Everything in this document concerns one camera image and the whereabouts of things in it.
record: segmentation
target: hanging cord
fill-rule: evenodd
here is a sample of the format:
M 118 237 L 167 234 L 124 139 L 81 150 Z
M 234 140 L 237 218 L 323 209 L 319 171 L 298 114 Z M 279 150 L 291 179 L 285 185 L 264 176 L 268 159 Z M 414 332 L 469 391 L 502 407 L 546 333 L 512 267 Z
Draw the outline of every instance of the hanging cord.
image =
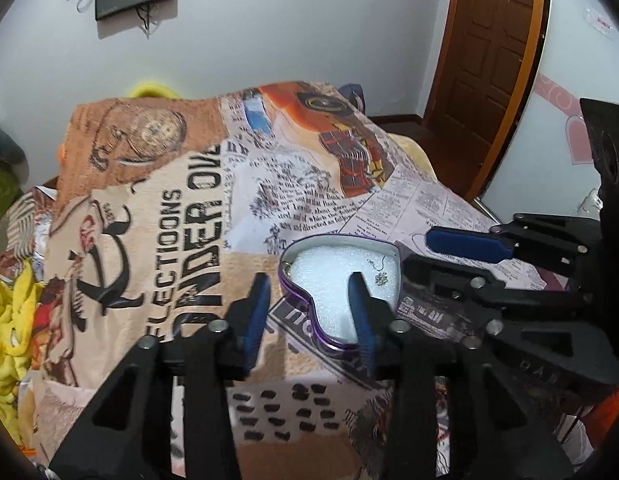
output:
M 159 3 L 144 4 L 136 7 L 136 15 L 142 22 L 142 28 L 145 31 L 146 37 L 149 39 L 154 32 L 156 32 L 158 25 L 160 25 L 160 19 L 158 17 L 158 11 L 160 9 Z M 156 25 L 154 30 L 150 30 L 150 25 Z
M 79 14 L 83 14 L 85 12 L 85 10 L 90 6 L 90 4 L 94 1 L 94 0 L 88 0 L 87 3 L 85 3 L 85 5 L 81 5 L 85 0 L 78 0 L 76 2 L 76 10 Z

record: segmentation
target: wooden door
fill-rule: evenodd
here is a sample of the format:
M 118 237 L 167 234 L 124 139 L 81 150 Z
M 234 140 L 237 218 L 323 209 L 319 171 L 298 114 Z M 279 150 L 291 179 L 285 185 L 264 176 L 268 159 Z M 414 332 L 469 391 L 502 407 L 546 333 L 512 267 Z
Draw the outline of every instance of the wooden door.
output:
M 534 0 L 457 0 L 455 15 L 449 14 L 448 50 L 437 69 L 425 124 L 470 168 L 466 188 L 456 192 L 469 190 L 501 128 L 519 79 L 533 7 Z

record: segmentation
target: yellow cloth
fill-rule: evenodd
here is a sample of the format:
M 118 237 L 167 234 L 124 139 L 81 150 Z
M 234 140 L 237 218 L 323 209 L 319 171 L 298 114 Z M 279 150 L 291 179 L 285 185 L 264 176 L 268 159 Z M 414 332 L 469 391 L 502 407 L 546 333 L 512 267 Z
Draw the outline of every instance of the yellow cloth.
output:
M 0 279 L 0 420 L 19 445 L 14 388 L 29 368 L 34 311 L 42 290 L 29 262 L 13 290 Z
M 129 97 L 165 97 L 166 99 L 181 98 L 180 95 L 174 92 L 171 88 L 155 82 L 139 83 L 136 88 L 130 92 Z
M 420 147 L 416 140 L 398 134 L 389 134 L 389 137 L 400 146 L 401 150 L 409 155 L 409 158 L 412 159 L 414 164 L 422 170 L 427 171 L 427 173 L 429 173 L 433 178 L 436 178 L 436 174 L 433 172 L 432 163 L 430 162 L 427 153 L 425 153 L 425 150 Z

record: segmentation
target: newspaper print blanket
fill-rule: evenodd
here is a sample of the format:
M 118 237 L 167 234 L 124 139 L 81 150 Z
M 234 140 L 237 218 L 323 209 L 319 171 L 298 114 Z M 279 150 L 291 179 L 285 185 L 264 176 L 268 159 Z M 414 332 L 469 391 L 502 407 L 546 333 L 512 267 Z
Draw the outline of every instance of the newspaper print blanket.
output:
M 155 100 L 150 111 L 130 107 L 128 119 L 134 123 L 144 114 L 144 126 L 134 124 L 157 153 L 157 135 L 163 146 L 176 145 L 173 131 L 161 130 L 169 115 L 152 111 L 159 105 L 168 106 Z M 333 360 L 315 348 L 305 313 L 282 297 L 278 258 L 293 241 L 320 233 L 398 242 L 402 253 L 440 258 L 424 242 L 431 226 L 486 231 L 492 222 L 419 171 L 331 87 L 270 85 L 220 97 L 216 106 L 226 128 L 219 144 L 173 156 L 144 178 L 69 200 L 56 218 L 34 328 L 35 372 L 19 399 L 30 445 L 48 462 L 140 336 L 168 340 L 186 324 L 222 317 L 245 296 L 254 273 L 267 272 L 272 306 L 258 363 L 247 382 L 228 388 L 243 477 L 377 479 L 391 388 L 372 381 L 360 361 Z M 183 107 L 178 121 L 178 131 L 186 129 Z M 117 160 L 130 164 L 139 150 L 133 151 Z M 479 265 L 508 286 L 544 286 L 521 262 Z M 403 298 L 397 312 L 420 326 L 424 319 L 430 325 L 443 320 L 413 298 Z M 443 474 L 449 460 L 443 380 L 437 390 L 437 469 Z M 182 394 L 176 385 L 172 457 L 180 475 Z

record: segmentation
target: orange object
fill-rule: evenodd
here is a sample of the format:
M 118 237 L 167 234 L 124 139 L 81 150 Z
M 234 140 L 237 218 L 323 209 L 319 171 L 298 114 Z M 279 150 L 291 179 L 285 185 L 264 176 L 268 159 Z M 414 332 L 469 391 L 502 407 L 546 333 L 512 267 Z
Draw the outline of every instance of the orange object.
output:
M 298 94 L 303 92 L 315 93 L 310 86 L 302 83 L 276 83 L 258 88 L 270 98 L 274 106 L 285 110 L 292 121 L 311 132 L 330 132 L 334 126 L 333 107 L 328 105 L 308 108 L 299 99 Z
M 594 408 L 592 413 L 583 418 L 585 428 L 587 429 L 587 436 L 594 448 L 598 447 L 603 441 L 618 414 L 619 390 Z

